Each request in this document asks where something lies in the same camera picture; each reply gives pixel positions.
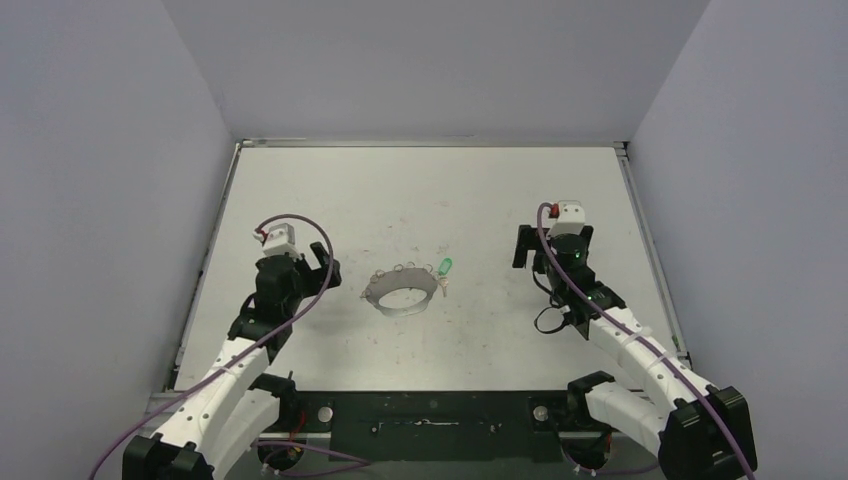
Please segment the key with green tag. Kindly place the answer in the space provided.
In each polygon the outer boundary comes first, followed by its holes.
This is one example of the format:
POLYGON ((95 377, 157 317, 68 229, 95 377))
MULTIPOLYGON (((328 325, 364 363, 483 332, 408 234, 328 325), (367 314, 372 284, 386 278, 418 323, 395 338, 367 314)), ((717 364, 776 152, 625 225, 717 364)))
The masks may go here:
POLYGON ((452 266, 453 266, 452 259, 449 258, 449 257, 444 258, 440 262, 440 264, 439 264, 439 266, 436 270, 438 278, 439 279, 445 278, 449 274, 450 270, 452 269, 452 266))

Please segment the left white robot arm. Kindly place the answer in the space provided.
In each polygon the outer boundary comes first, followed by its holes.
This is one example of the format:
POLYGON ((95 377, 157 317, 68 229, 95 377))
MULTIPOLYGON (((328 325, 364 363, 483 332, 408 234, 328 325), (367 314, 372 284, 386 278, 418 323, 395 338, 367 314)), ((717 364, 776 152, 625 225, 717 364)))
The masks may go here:
POLYGON ((282 431, 297 420, 294 383, 267 372, 304 314, 340 285, 329 246, 310 246, 311 267, 294 248, 268 249, 256 263, 255 290, 239 309, 203 379, 175 401, 155 431, 135 436, 122 454, 124 479, 221 479, 265 428, 282 431))

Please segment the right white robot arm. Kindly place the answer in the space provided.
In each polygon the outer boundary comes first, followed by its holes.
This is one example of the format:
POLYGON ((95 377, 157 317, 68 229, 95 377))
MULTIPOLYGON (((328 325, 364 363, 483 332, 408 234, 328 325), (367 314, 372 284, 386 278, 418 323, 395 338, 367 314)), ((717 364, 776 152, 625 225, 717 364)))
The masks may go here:
POLYGON ((593 229, 521 225, 512 265, 544 275, 559 330, 575 329, 633 380, 631 391, 598 371, 571 381, 568 421, 602 423, 650 452, 668 479, 752 479, 758 467, 748 403, 734 387, 694 373, 638 321, 626 302, 588 265, 593 229))

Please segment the large metal keyring plate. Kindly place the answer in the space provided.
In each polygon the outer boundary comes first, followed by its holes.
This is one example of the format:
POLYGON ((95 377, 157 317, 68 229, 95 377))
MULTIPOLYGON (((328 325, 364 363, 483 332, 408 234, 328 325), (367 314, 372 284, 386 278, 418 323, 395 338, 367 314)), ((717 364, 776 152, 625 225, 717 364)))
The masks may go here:
POLYGON ((419 265, 414 262, 396 264, 388 270, 376 270, 359 298, 385 317, 400 318, 419 314, 427 309, 437 293, 442 295, 436 270, 431 264, 419 265))

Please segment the key with red tag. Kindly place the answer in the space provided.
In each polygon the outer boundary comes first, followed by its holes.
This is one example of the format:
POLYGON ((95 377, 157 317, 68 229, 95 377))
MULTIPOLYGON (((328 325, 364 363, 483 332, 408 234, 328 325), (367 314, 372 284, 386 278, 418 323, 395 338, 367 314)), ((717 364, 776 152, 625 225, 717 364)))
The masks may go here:
POLYGON ((447 288, 448 288, 448 285, 449 285, 449 280, 447 278, 441 278, 438 281, 438 284, 441 288, 442 295, 444 297, 446 297, 447 296, 447 288))

